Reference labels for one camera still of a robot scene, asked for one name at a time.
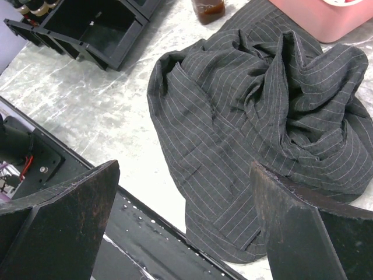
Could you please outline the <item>tall gold spout oil bottle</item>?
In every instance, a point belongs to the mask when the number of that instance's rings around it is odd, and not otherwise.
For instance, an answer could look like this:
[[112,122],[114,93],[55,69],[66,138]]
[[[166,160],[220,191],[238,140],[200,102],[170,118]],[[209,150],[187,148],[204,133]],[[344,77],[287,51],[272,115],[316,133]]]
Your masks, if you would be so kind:
[[192,0],[192,6],[202,25],[207,25],[220,19],[226,12],[223,0]]

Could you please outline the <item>small black cap spice jar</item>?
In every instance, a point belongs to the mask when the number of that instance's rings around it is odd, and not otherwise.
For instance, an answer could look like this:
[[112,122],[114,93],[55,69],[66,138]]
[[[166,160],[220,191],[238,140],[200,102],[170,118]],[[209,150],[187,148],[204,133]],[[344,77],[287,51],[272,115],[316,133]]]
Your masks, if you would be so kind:
[[43,0],[29,0],[26,6],[32,14],[40,17],[48,13],[49,7]]

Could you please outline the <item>dark spice jar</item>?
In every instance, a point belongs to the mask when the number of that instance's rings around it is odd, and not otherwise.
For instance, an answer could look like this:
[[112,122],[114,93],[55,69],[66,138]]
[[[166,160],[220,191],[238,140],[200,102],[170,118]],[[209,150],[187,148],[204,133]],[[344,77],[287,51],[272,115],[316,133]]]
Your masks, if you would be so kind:
[[13,7],[21,14],[21,15],[28,15],[30,13],[30,9],[25,5],[22,4],[18,0],[11,0]]

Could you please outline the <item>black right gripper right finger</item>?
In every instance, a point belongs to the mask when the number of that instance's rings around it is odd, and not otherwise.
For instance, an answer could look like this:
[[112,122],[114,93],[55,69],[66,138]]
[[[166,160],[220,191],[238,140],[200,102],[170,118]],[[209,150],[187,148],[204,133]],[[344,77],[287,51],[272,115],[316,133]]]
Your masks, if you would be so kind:
[[250,177],[273,279],[372,279],[372,211],[257,162]]

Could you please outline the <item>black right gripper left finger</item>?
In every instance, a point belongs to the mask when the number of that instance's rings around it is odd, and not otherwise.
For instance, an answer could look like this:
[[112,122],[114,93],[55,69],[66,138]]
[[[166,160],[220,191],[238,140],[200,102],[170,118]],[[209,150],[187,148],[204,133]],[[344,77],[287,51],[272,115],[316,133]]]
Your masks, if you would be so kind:
[[90,279],[119,182],[116,160],[1,204],[1,279]]

